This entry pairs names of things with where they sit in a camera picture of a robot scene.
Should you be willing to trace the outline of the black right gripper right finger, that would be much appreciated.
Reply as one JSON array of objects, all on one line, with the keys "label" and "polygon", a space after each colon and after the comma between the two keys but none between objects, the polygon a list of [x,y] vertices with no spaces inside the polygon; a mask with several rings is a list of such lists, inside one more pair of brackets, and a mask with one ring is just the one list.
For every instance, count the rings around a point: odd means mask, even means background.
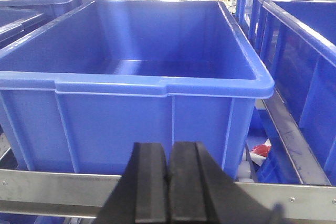
[{"label": "black right gripper right finger", "polygon": [[283,223],[221,170],[200,142],[176,142],[170,154],[171,223]]}]

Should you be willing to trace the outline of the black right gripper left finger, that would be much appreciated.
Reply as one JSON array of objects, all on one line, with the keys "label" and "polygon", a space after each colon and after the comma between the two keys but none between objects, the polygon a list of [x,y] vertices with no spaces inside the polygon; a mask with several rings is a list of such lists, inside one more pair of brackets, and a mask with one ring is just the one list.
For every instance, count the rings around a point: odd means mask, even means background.
[{"label": "black right gripper left finger", "polygon": [[135,143],[96,223],[167,223],[166,157],[160,143]]}]

